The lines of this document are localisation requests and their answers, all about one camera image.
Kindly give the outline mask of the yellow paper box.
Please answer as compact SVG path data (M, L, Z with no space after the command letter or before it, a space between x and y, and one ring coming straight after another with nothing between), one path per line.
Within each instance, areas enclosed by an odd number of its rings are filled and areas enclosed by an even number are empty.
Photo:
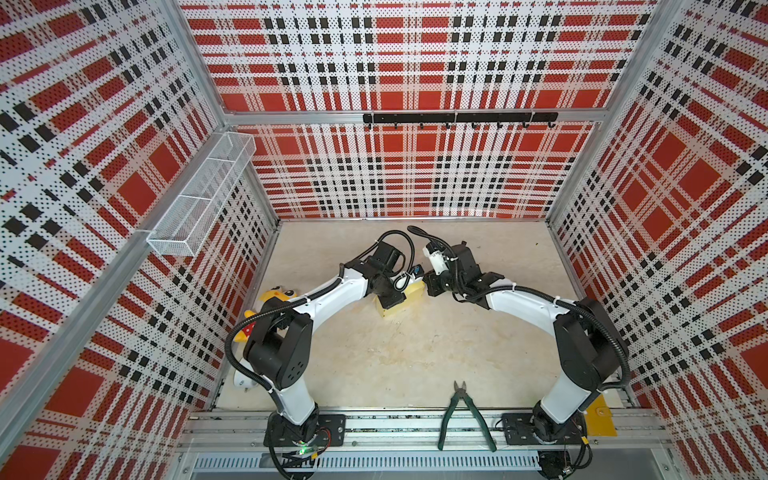
M374 299L374 305L377 312L382 318L393 317L397 314L405 312L408 308L415 306L420 300L423 299L426 293L426 285L422 280L419 280L409 285L404 291L404 300L397 305L385 308L380 299L376 297Z

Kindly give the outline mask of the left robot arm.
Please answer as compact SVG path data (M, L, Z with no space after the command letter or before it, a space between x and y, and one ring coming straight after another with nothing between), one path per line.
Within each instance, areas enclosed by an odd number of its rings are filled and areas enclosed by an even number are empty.
M304 373L314 332L346 306L373 294L385 309L402 304L405 290L421 279L410 235L388 230L373 245L339 265L338 273L298 297L270 299L246 313L224 341L235 372L262 387L272 399L285 435L308 444L320 430L320 412Z

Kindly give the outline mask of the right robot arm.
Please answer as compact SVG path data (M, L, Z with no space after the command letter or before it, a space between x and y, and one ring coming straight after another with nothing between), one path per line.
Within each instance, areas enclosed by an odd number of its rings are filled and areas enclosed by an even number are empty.
M425 255L432 270L424 280L429 295L449 292L459 303L512 315L554 339L561 373L532 410L540 443L563 438L571 421L603 392L626 388L631 378L628 346L602 303L589 297L563 300L483 272L464 242L451 246L415 225L407 230L428 241Z

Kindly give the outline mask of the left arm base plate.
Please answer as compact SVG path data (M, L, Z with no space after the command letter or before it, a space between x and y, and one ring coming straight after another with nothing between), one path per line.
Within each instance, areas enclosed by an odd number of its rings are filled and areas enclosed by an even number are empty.
M346 416L313 412L304 423L295 425L277 413L267 420L263 445L273 447L336 447L344 443Z

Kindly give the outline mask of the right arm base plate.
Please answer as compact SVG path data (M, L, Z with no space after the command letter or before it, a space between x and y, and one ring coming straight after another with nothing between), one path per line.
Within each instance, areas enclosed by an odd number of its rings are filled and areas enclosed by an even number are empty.
M517 412L502 415L502 433L509 446L563 446L580 444L588 431L580 412L561 424L543 412Z

